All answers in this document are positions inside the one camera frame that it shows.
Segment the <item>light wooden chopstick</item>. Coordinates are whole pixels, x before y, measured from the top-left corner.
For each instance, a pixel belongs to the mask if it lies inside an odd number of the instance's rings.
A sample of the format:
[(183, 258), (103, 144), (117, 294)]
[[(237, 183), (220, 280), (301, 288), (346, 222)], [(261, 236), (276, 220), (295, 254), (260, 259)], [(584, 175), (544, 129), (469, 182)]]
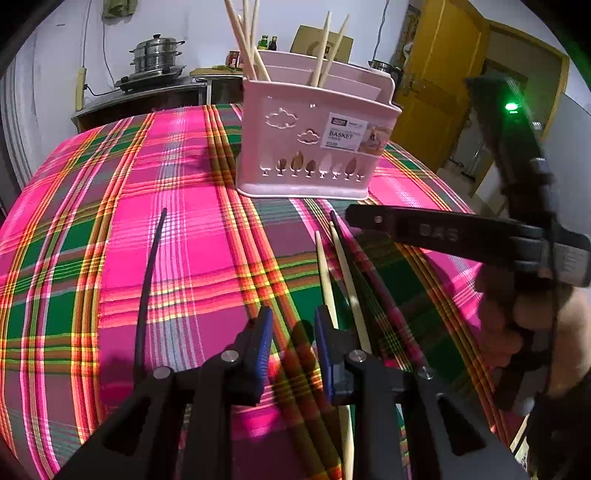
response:
[(327, 48), (329, 40), (329, 31), (331, 31), (331, 22), (332, 12), (328, 11), (327, 15), (325, 16), (325, 24), (324, 29), (322, 30), (321, 41), (318, 43), (318, 52), (317, 59), (315, 60), (315, 68), (314, 71), (312, 71), (311, 73), (310, 82), (308, 82), (308, 85), (310, 85), (311, 87), (318, 87), (318, 83), (320, 83), (322, 64), (324, 63), (325, 58), (325, 48)]
[(363, 349), (363, 351), (372, 354), (373, 350), (372, 346), (370, 346), (370, 336), (368, 333), (365, 318), (363, 317), (363, 311), (361, 308), (359, 297), (356, 293), (356, 287), (353, 283), (353, 276), (351, 270), (349, 269), (349, 263), (346, 259), (346, 253), (344, 247), (342, 247), (342, 241), (339, 238), (337, 222), (335, 222), (335, 220), (332, 220), (331, 223), (329, 223), (329, 226), (331, 226), (332, 243), (334, 243), (335, 245), (335, 253), (337, 253), (337, 257), (339, 260), (339, 268), (341, 268), (342, 271), (342, 279), (344, 280), (346, 286), (346, 295), (348, 295), (349, 298), (349, 308), (351, 308), (352, 310), (353, 320), (355, 321), (356, 325), (356, 334), (359, 337), (360, 346)]
[(324, 87), (325, 82), (327, 82), (327, 80), (328, 80), (329, 71), (331, 70), (332, 64), (335, 61), (335, 56), (337, 56), (337, 53), (339, 51), (339, 47), (341, 47), (342, 38), (345, 37), (346, 27), (348, 27), (348, 24), (349, 24), (349, 18), (351, 18), (351, 16), (348, 14), (346, 16), (344, 22), (342, 23), (341, 29), (339, 30), (339, 35), (338, 35), (337, 39), (335, 40), (335, 44), (332, 47), (331, 52), (329, 53), (329, 59), (328, 59), (327, 63), (325, 64), (324, 70), (322, 70), (322, 75), (320, 76), (320, 79), (318, 79), (318, 82), (317, 82), (318, 88)]
[[(252, 47), (252, 56), (254, 61), (254, 67), (256, 68), (256, 80), (270, 82), (270, 74), (266, 69), (266, 65), (263, 63), (263, 58), (260, 56), (259, 49), (257, 49), (257, 26), (259, 25), (259, 1), (250, 5), (250, 46)], [(242, 23), (242, 13), (238, 14), (238, 18)]]
[[(339, 329), (337, 311), (335, 310), (335, 299), (332, 294), (331, 277), (329, 276), (329, 265), (325, 258), (325, 250), (322, 245), (322, 235), (315, 231), (315, 250), (318, 258), (318, 274), (322, 287), (322, 299), (325, 306), (328, 307), (329, 317), (332, 321), (332, 327)], [(353, 447), (353, 424), (352, 415), (349, 406), (339, 406), (339, 425), (341, 425), (342, 437), (342, 478), (346, 480), (353, 479), (353, 456), (355, 456), (355, 447)]]
[(242, 1), (242, 28), (243, 34), (245, 34), (245, 49), (246, 49), (246, 57), (249, 59), (249, 78), (252, 80), (256, 79), (256, 68), (254, 67), (254, 61), (252, 56), (252, 47), (250, 46), (250, 20), (252, 20), (252, 16), (250, 15), (250, 7), (249, 7), (249, 0)]
[(249, 49), (247, 49), (246, 46), (245, 33), (243, 33), (242, 30), (242, 23), (240, 22), (238, 15), (235, 12), (235, 7), (233, 7), (230, 0), (224, 0), (224, 6), (226, 13), (228, 13), (228, 19), (233, 34), (235, 34), (236, 42), (238, 43), (240, 56), (242, 56), (243, 73), (245, 73), (245, 76), (249, 78), (249, 80), (256, 80), (256, 69), (254, 69), (252, 58), (250, 58), (249, 55)]

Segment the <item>black chopstick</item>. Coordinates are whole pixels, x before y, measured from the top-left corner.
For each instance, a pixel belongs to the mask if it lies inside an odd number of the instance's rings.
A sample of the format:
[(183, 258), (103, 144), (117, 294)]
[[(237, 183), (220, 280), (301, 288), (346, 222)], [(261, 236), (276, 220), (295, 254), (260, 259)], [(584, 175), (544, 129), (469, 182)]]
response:
[(134, 358), (133, 358), (133, 385), (139, 385), (146, 376), (145, 369), (145, 336), (147, 326), (148, 303), (150, 297), (151, 281), (156, 261), (156, 254), (160, 244), (161, 233), (166, 219), (167, 209), (163, 208), (155, 229), (151, 243), (148, 261), (142, 281), (140, 300), (138, 306), (138, 315), (135, 330)]
[(332, 241), (342, 250), (339, 255), (342, 275), (349, 272), (363, 316), (363, 321), (356, 321), (363, 350), (372, 351), (384, 360), (392, 360), (394, 366), (402, 370), (418, 371), (428, 367), (425, 355), (373, 263), (338, 213), (332, 210), (329, 217), (335, 231)]

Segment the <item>metal kitchen shelf left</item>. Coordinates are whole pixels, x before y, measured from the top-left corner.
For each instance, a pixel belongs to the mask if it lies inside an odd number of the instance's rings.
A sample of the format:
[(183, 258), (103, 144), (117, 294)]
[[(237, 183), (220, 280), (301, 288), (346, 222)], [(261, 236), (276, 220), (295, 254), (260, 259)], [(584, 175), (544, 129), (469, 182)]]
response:
[(71, 116), (78, 133), (136, 115), (206, 103), (207, 83), (181, 78), (173, 84), (131, 93), (117, 91), (94, 100)]

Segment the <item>grey refrigerator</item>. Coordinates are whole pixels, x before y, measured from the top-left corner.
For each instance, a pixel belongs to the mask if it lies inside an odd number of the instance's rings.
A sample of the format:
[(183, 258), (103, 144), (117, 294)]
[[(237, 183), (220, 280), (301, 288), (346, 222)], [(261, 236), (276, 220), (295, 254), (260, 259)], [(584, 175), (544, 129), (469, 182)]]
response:
[(559, 220), (585, 234), (591, 227), (590, 135), (590, 113), (563, 94), (543, 149), (555, 176)]

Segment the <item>yellow wooden door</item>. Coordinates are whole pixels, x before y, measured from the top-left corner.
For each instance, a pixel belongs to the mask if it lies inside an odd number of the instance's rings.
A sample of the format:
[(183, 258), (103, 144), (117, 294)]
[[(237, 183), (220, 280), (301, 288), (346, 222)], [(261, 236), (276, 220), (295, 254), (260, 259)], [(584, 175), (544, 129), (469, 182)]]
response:
[(401, 87), (392, 133), (432, 171), (449, 160), (470, 110), (465, 84), (478, 76), (490, 39), (488, 20), (469, 1), (427, 1)]

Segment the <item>white electric kettle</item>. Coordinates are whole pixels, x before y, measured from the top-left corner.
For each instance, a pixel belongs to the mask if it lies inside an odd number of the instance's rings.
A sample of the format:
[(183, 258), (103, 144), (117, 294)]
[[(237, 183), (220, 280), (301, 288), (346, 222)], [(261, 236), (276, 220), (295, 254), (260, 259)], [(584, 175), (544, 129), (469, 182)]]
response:
[(383, 61), (376, 60), (376, 59), (370, 60), (368, 62), (368, 64), (372, 69), (377, 70), (377, 71), (381, 71), (381, 72), (384, 72), (384, 73), (387, 73), (388, 75), (390, 75), (391, 78), (394, 80), (394, 84), (396, 86), (398, 86), (400, 84), (400, 81), (404, 75), (404, 72), (403, 72), (403, 70), (401, 70), (400, 67), (394, 66), (394, 65), (391, 65), (387, 62), (383, 62)]

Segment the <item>pink plaid tablecloth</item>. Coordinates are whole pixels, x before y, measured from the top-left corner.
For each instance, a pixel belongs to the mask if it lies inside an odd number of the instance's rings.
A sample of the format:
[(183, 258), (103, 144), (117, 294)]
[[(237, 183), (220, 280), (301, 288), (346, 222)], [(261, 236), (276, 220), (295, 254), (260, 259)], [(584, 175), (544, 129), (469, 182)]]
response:
[(235, 189), (242, 109), (186, 107), (76, 135), (45, 160), (1, 228), (1, 437), (49, 479), (132, 389), (141, 287), (145, 363), (182, 371), (273, 309), (269, 382), (231, 418), (237, 479), (338, 479), (338, 413), (310, 327), (315, 242), (346, 203)]

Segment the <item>pink plastic utensil basket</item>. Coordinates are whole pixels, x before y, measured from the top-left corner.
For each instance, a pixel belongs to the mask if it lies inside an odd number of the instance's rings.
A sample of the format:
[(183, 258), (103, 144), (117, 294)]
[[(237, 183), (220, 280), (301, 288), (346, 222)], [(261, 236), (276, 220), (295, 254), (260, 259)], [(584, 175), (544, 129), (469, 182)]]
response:
[(263, 51), (269, 80), (245, 79), (235, 186), (249, 197), (363, 200), (401, 109), (390, 75), (335, 62), (312, 87), (313, 56)]

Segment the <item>gold paper gift bag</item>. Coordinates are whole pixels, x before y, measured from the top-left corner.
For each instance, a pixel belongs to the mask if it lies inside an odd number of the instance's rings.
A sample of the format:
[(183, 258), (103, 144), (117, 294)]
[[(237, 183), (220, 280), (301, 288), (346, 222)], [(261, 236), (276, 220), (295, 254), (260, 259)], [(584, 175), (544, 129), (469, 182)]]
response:
[[(332, 47), (337, 42), (339, 34), (337, 32), (330, 32), (325, 47), (325, 59), (329, 58), (329, 53)], [(307, 56), (315, 56), (318, 54), (318, 47), (322, 41), (322, 29), (301, 25), (295, 33), (293, 44), (290, 46), (290, 53), (303, 54)], [(351, 58), (353, 48), (353, 38), (343, 36), (339, 49), (335, 54), (335, 62), (348, 63)]]

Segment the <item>green oil bottle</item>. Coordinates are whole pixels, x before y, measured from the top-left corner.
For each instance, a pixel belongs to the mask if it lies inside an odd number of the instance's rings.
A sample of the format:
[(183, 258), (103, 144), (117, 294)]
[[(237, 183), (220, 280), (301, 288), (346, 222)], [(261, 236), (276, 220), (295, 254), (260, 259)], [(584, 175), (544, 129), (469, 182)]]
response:
[(259, 42), (257, 43), (257, 49), (259, 49), (259, 50), (269, 49), (269, 36), (268, 35), (263, 35), (262, 38), (260, 38)]

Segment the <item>red sauce jar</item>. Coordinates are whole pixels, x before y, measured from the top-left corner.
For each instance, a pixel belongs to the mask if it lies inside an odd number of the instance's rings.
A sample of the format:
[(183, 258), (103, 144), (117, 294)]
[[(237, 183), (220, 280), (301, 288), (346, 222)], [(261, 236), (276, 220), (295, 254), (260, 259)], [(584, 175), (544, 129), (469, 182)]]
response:
[(240, 68), (240, 52), (238, 50), (230, 50), (225, 58), (225, 67), (231, 70), (238, 70)]

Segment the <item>black induction cooker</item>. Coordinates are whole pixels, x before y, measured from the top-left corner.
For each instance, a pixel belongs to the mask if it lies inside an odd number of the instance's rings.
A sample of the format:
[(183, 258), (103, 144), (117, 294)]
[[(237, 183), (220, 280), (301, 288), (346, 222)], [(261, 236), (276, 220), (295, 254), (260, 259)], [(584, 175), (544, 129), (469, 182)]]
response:
[(137, 92), (172, 84), (182, 73), (183, 66), (171, 66), (123, 76), (115, 82), (122, 92)]

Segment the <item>beige power strip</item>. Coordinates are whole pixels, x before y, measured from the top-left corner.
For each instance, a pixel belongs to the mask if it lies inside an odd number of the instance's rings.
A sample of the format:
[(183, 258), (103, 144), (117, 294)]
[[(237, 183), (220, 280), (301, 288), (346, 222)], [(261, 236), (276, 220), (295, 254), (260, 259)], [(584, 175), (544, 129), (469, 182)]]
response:
[(84, 91), (86, 85), (85, 67), (80, 67), (77, 72), (76, 87), (75, 87), (75, 111), (81, 111), (84, 108)]

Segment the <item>stainless steel steamer pot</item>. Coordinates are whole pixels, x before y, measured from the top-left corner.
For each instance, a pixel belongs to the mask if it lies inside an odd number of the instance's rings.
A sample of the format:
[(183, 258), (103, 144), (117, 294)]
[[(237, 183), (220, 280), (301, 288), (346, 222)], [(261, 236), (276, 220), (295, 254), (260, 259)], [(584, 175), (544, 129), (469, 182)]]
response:
[(131, 65), (135, 73), (171, 68), (176, 64), (176, 57), (181, 54), (178, 47), (185, 43), (172, 37), (154, 34), (150, 39), (138, 43), (130, 50), (133, 55)]

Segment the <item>green hanging cloth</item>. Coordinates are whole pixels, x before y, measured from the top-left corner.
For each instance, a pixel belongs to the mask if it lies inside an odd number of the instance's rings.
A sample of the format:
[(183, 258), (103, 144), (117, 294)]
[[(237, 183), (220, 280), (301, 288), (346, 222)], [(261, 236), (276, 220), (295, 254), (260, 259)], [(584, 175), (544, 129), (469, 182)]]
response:
[(130, 17), (135, 13), (137, 3), (137, 0), (104, 0), (102, 18), (111, 20)]

